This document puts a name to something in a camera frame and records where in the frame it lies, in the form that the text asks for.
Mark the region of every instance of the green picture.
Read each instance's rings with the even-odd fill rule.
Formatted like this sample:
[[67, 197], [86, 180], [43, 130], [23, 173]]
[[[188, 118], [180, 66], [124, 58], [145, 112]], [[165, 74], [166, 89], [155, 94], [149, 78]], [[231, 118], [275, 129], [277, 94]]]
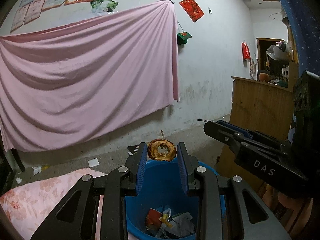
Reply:
[[91, 1], [91, 10], [92, 10], [92, 12], [97, 12], [103, 1], [104, 0], [93, 0], [93, 1]]
[[118, 2], [112, 0], [93, 0], [91, 2], [92, 12], [113, 12]]

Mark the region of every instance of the silver bolt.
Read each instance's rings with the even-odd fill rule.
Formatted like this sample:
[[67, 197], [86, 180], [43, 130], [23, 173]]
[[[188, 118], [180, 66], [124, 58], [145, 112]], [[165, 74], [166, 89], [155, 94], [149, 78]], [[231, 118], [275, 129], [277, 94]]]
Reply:
[[203, 167], [203, 166], [197, 167], [197, 171], [198, 171], [198, 172], [204, 173], [206, 170], [207, 170], [207, 169], [206, 169], [205, 167]]
[[127, 172], [127, 170], [128, 170], [128, 168], [126, 166], [121, 166], [118, 169], [119, 172]]
[[89, 181], [91, 179], [91, 176], [89, 174], [83, 175], [81, 178], [83, 181]]
[[242, 178], [238, 175], [233, 176], [232, 178], [235, 182], [241, 182]]

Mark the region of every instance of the doorway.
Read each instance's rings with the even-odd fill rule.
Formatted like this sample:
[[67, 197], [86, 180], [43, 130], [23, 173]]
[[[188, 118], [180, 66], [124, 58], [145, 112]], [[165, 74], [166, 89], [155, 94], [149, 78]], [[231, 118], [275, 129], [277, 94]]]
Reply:
[[275, 45], [277, 41], [283, 41], [279, 39], [269, 39], [269, 38], [257, 38], [258, 47], [258, 69], [266, 70], [266, 52], [271, 45]]

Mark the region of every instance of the wooden cabinet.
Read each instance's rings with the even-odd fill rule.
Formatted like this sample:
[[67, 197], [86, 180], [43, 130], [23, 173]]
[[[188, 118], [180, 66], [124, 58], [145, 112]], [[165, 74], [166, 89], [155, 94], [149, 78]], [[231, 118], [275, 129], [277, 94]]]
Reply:
[[[293, 115], [293, 93], [269, 83], [231, 78], [235, 80], [230, 123], [285, 140]], [[229, 178], [240, 175], [257, 192], [263, 181], [235, 164], [234, 158], [235, 155], [225, 145], [218, 163], [218, 172]]]

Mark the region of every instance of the red bag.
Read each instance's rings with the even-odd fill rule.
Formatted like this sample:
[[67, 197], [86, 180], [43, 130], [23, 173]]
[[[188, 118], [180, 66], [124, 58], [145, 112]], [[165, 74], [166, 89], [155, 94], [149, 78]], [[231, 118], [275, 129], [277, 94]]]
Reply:
[[243, 60], [250, 60], [250, 51], [246, 42], [242, 43], [242, 58]]

